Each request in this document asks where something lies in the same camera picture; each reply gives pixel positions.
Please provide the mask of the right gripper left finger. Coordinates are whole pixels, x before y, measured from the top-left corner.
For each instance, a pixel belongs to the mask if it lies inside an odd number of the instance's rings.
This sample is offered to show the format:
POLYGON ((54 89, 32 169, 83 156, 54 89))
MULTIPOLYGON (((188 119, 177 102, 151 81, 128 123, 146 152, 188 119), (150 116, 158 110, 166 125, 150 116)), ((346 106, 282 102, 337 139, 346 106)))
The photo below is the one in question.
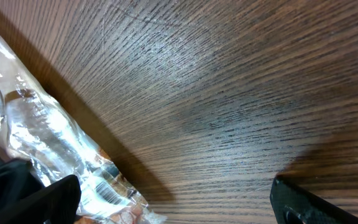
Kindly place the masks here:
POLYGON ((77 176, 44 187, 31 168, 20 159, 0 165, 0 223, 74 223, 81 198, 77 176))

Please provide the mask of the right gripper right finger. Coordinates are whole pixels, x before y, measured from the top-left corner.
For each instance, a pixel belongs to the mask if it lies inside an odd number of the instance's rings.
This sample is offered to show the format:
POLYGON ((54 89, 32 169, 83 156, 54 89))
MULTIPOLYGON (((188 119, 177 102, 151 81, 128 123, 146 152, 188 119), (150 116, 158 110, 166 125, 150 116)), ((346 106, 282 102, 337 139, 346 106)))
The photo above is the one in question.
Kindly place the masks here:
POLYGON ((270 203, 278 224, 358 224, 358 217, 278 175, 270 203))

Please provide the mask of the beige clear food pouch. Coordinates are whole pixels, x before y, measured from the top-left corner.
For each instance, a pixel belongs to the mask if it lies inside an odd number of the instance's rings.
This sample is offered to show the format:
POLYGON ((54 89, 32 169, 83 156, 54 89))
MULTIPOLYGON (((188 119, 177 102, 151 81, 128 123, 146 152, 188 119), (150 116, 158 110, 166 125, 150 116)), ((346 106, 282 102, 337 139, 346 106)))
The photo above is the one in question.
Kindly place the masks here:
POLYGON ((74 223, 163 223, 100 147, 40 86, 0 37, 0 165, 31 164, 44 187, 77 176, 74 223))

